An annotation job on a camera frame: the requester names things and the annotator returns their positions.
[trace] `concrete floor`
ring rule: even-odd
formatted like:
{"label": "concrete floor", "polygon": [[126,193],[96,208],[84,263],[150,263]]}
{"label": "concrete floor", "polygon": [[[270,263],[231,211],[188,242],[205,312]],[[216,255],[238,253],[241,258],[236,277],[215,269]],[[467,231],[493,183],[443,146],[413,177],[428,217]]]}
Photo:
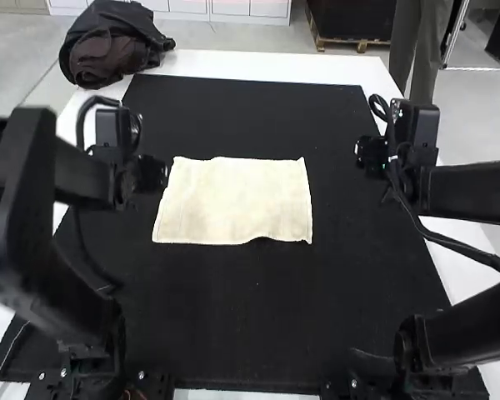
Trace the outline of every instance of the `concrete floor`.
{"label": "concrete floor", "polygon": [[[72,17],[0,14],[0,114],[9,114],[19,103],[63,109],[74,86],[56,61],[72,22]],[[156,21],[156,25],[176,39],[178,48],[317,53],[302,0],[292,6],[289,27],[184,21]],[[484,31],[484,26],[469,22],[457,40],[452,65],[497,65],[483,51]],[[326,54],[356,53],[355,47],[339,46]],[[369,47],[367,55],[388,63],[385,47]],[[435,103],[442,110],[438,144],[446,164],[500,159],[500,72],[443,71]],[[484,226],[484,231],[500,255],[500,227]]]}

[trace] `cream towel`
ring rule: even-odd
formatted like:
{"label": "cream towel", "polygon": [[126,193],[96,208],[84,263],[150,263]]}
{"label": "cream towel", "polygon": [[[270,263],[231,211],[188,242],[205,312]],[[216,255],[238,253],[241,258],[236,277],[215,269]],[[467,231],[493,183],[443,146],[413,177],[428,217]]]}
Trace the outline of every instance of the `cream towel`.
{"label": "cream towel", "polygon": [[311,243],[313,218],[303,158],[175,157],[159,203],[156,243],[241,244],[267,237]]}

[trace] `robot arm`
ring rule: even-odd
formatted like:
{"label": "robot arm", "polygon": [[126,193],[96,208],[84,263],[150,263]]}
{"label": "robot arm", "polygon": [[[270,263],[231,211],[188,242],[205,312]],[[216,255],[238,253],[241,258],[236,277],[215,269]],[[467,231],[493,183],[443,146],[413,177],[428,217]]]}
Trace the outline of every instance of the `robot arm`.
{"label": "robot arm", "polygon": [[97,113],[110,143],[92,148],[92,156],[56,137],[56,118],[47,109],[17,108],[0,120],[0,303],[57,340],[72,379],[64,390],[75,393],[81,378],[89,398],[123,392],[123,315],[115,299],[90,287],[58,251],[53,203],[120,210],[133,193],[163,188],[164,163],[133,154],[140,132],[132,135],[123,114],[131,112]]}
{"label": "robot arm", "polygon": [[[500,257],[431,232],[418,218],[500,224],[500,162],[436,167],[438,109],[397,99],[389,107],[378,96],[371,97],[371,108],[387,121],[387,131],[359,139],[357,165],[369,178],[389,182],[385,198],[391,193],[427,240],[500,272]],[[500,283],[445,311],[408,317],[397,331],[393,354],[391,391],[397,398],[404,393],[439,398],[441,390],[455,396],[455,375],[500,360]]]}

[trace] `gray pants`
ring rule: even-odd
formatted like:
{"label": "gray pants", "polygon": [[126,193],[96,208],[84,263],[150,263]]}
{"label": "gray pants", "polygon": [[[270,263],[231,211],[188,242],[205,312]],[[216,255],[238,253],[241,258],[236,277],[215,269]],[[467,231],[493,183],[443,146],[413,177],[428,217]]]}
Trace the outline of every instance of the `gray pants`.
{"label": "gray pants", "polygon": [[402,93],[415,58],[410,100],[431,104],[453,0],[397,0],[389,72]]}

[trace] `black mat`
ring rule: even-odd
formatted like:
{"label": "black mat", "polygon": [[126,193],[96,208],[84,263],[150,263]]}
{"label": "black mat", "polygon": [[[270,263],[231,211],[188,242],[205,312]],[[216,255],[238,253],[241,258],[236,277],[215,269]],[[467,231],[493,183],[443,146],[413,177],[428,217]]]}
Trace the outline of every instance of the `black mat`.
{"label": "black mat", "polygon": [[[124,103],[143,115],[140,151],[167,161],[305,157],[314,231],[313,245],[162,245],[151,241],[159,197],[84,214],[93,256],[126,282],[130,363],[191,387],[313,392],[344,373],[348,348],[390,355],[406,316],[448,306],[407,216],[379,207],[383,183],[354,167],[357,138],[377,132],[360,87],[138,75]],[[56,238],[76,261],[71,222]],[[32,332],[5,378],[58,366],[55,344]]]}

